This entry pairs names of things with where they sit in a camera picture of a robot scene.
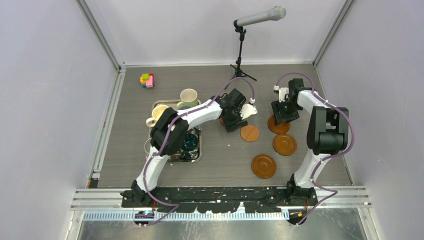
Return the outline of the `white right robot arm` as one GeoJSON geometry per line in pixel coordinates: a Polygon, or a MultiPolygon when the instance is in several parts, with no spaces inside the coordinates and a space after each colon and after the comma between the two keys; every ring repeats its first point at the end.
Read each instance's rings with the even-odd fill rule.
{"type": "Polygon", "coordinates": [[[313,197],[318,176],[329,159],[347,148],[349,111],[327,102],[313,87],[306,87],[301,78],[290,80],[287,87],[275,84],[273,91],[278,94],[278,100],[271,103],[276,125],[297,120],[302,110],[310,115],[306,133],[308,152],[287,182],[285,192],[289,204],[299,205],[313,197]]]}

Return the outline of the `silver microphone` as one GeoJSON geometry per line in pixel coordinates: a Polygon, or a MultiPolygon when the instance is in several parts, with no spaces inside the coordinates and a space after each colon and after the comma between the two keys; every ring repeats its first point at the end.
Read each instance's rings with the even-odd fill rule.
{"type": "Polygon", "coordinates": [[[287,14],[287,9],[284,6],[275,6],[268,11],[236,19],[233,22],[235,28],[241,28],[248,25],[258,24],[267,21],[279,21],[287,14]]]}

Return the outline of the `cream mug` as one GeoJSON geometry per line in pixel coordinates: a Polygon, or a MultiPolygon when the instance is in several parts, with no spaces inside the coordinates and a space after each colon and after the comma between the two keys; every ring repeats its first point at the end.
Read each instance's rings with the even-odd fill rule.
{"type": "Polygon", "coordinates": [[[162,114],[169,106],[166,104],[159,104],[155,106],[151,112],[151,117],[145,121],[147,127],[152,128],[156,125],[162,114]]]}

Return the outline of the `brown ridged wooden coaster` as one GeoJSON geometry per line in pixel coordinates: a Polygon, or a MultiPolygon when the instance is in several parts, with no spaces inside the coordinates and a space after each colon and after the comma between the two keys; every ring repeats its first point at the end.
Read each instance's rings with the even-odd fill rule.
{"type": "Polygon", "coordinates": [[[271,156],[260,154],[251,161],[251,170],[258,178],[269,179],[276,173],[277,164],[271,156]]]}
{"type": "Polygon", "coordinates": [[[298,145],[293,136],[284,133],[273,138],[272,146],[279,155],[290,156],[296,152],[298,145]]]}
{"type": "Polygon", "coordinates": [[[291,124],[285,120],[279,124],[275,124],[275,117],[271,115],[267,120],[267,127],[272,133],[279,135],[286,134],[290,130],[291,124]]]}
{"type": "Polygon", "coordinates": [[[220,119],[219,119],[219,121],[220,121],[220,123],[224,126],[224,127],[226,127],[227,125],[225,124],[225,121],[224,121],[224,118],[223,117],[221,117],[220,119]]]}

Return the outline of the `light wooden coaster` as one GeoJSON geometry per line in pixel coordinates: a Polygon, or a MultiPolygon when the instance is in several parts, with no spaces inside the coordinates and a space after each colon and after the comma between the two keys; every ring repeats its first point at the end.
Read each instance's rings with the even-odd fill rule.
{"type": "Polygon", "coordinates": [[[255,125],[249,124],[241,128],[240,136],[247,142],[254,142],[259,138],[260,131],[255,125]]]}

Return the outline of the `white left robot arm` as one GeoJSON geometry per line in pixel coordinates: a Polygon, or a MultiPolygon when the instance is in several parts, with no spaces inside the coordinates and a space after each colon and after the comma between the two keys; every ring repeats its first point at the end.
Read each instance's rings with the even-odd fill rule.
{"type": "Polygon", "coordinates": [[[240,91],[221,93],[197,106],[186,110],[164,110],[158,122],[150,131],[149,155],[139,176],[132,182],[130,190],[121,192],[124,200],[148,207],[153,200],[159,204],[169,204],[153,196],[168,159],[183,146],[188,130],[206,123],[222,119],[227,132],[247,126],[247,118],[257,114],[256,98],[247,99],[240,91]]]}

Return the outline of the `silver metal tray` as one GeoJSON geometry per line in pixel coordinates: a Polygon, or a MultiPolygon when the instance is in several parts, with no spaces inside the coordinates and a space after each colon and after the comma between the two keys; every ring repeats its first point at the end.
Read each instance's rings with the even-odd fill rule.
{"type": "MultiPolygon", "coordinates": [[[[152,112],[157,106],[166,105],[175,110],[186,110],[190,108],[188,105],[181,105],[177,107],[180,100],[157,100],[152,105],[152,112]]],[[[202,147],[202,126],[198,125],[189,129],[184,137],[183,148],[178,150],[168,160],[168,164],[175,163],[195,163],[201,158],[201,147],[202,147]]]]}

